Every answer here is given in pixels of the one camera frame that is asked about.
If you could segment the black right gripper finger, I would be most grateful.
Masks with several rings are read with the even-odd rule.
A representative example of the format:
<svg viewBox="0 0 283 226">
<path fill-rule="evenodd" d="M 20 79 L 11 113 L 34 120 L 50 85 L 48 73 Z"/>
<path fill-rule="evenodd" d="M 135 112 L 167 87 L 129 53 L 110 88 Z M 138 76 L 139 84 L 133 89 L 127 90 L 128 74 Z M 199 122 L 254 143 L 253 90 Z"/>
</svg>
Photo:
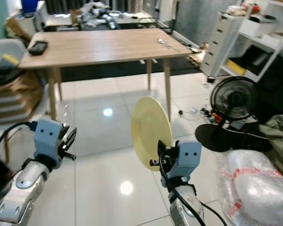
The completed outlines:
<svg viewBox="0 0 283 226">
<path fill-rule="evenodd" d="M 159 161 L 169 161 L 170 148 L 162 140 L 158 140 L 157 153 Z"/>
</svg>

